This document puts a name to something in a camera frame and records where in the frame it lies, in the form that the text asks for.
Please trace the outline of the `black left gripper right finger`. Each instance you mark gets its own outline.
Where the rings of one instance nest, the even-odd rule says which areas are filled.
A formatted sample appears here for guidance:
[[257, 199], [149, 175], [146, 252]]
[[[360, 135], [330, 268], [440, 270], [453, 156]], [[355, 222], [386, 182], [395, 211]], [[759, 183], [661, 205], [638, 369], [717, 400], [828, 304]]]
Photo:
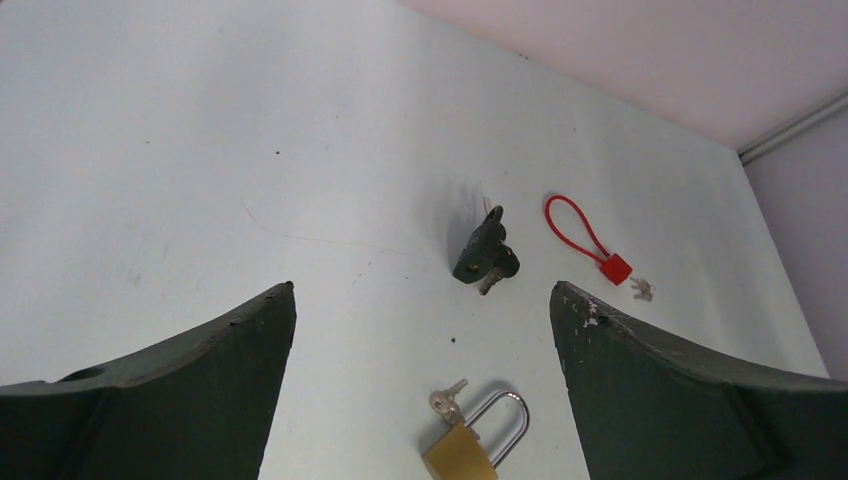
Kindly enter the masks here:
[[847, 385], [706, 348], [567, 281], [549, 303], [594, 479], [843, 479]]

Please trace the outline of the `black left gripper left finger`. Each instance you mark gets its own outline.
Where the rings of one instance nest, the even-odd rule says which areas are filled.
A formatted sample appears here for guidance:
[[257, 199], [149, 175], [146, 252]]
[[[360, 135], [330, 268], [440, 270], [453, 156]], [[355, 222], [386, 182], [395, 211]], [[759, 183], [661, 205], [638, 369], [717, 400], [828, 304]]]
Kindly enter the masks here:
[[1, 389], [5, 479], [255, 479], [296, 326], [284, 282], [183, 333]]

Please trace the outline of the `red lock small key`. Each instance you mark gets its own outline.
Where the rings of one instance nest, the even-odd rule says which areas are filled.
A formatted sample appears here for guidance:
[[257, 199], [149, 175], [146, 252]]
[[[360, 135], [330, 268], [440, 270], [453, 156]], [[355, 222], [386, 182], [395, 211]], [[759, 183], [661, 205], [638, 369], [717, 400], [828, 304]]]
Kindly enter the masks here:
[[645, 302], [651, 302], [656, 293], [656, 288], [653, 284], [644, 278], [631, 277], [631, 288], [635, 291], [633, 298]]

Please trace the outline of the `small brass padlock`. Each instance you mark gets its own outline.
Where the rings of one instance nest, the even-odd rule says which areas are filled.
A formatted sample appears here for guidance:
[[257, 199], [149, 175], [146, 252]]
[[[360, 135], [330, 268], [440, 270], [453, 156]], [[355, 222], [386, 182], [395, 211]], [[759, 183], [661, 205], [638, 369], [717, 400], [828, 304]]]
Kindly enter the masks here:
[[[487, 451], [473, 431], [475, 424], [502, 400], [511, 400], [519, 408], [519, 426], [497, 451]], [[492, 394], [468, 420], [452, 426], [422, 454], [422, 462], [432, 479], [465, 480], [499, 478], [498, 467], [524, 439], [530, 426], [530, 410], [517, 392]]]

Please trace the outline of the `small padlock keys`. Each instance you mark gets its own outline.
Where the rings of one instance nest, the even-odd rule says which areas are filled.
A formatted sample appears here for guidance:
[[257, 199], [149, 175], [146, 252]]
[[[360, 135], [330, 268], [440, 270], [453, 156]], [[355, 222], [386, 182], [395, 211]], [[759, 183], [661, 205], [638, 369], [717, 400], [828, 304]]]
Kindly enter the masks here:
[[470, 416], [467, 417], [463, 414], [459, 403], [456, 401], [456, 397], [467, 385], [468, 380], [462, 378], [446, 389], [433, 391], [429, 396], [429, 405], [449, 428], [464, 425], [468, 428], [472, 437], [476, 441], [480, 441], [480, 435], [472, 427], [479, 417], [479, 411], [473, 410]]

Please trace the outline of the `black Kaijing padlock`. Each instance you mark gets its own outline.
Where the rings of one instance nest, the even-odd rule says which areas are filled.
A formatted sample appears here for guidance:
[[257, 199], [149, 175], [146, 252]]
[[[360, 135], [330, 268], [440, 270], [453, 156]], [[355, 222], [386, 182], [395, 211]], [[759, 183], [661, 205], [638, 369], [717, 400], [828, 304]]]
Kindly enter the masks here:
[[463, 284], [484, 279], [494, 268], [500, 247], [506, 239], [502, 223], [504, 209], [493, 207], [473, 231], [453, 268], [453, 277]]

